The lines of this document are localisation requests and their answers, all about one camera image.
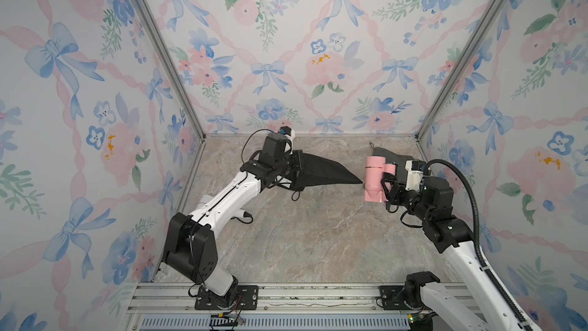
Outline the plain black drawstring pouch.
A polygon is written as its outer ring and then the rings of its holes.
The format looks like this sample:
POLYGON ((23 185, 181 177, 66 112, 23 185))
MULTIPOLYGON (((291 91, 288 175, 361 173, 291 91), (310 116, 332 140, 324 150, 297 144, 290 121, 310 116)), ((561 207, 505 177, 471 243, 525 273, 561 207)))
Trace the plain black drawstring pouch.
POLYGON ((295 150, 292 155, 292 169, 286 176, 290 181, 288 189, 302 192, 307 187, 320 185, 360 185, 363 182, 341 163, 321 156, 295 150))

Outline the pink folding hair dryer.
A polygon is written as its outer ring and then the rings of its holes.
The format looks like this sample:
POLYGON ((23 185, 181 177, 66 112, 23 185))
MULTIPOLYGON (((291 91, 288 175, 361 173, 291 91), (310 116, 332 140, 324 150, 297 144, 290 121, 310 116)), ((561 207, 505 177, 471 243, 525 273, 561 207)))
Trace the pink folding hair dryer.
POLYGON ((383 156, 368 156, 366 158, 364 180, 364 200, 366 202, 383 203, 387 201, 381 180, 385 173, 396 176, 396 168, 395 164, 387 163, 383 156))

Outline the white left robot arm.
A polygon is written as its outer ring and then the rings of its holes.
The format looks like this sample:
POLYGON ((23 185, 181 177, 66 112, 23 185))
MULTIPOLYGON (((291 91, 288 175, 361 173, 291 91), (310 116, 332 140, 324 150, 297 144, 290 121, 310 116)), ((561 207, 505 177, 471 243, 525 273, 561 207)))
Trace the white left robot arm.
POLYGON ((232 219, 249 215, 243 207, 263 190, 279 185, 294 169, 295 132, 282 127, 269 133, 263 148, 244 162, 233 180, 191 213, 169 222, 162 261, 216 297, 236 297, 238 280, 217 264, 216 239, 232 219))

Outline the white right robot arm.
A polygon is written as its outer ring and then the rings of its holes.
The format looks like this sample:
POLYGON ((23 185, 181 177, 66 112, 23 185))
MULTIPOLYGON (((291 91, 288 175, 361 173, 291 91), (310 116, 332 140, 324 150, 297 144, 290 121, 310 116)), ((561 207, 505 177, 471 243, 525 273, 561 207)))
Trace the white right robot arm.
POLYGON ((482 314, 456 300, 430 272, 407 277, 407 303, 428 308, 454 330, 538 330, 487 262, 479 236, 453 215, 453 190, 441 178, 426 176, 408 190, 396 179, 382 179, 387 203, 417 217, 425 236, 459 274, 482 314))

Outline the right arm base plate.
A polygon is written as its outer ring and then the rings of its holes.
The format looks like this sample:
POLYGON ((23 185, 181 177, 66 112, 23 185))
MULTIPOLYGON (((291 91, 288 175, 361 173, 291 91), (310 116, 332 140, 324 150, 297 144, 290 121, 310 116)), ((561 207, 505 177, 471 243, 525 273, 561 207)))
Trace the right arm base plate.
POLYGON ((407 303, 404 286, 401 285, 381 285, 378 288, 379 296, 376 304, 383 310, 411 310, 407 303))

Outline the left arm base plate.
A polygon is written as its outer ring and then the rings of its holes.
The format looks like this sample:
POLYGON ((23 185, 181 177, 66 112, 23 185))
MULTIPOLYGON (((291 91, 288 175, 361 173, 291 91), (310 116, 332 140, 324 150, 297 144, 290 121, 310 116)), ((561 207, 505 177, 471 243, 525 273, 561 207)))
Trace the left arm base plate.
POLYGON ((256 310, 259 298, 257 285, 237 285, 221 296, 205 288, 200 288, 195 297, 196 310, 230 311, 256 310))

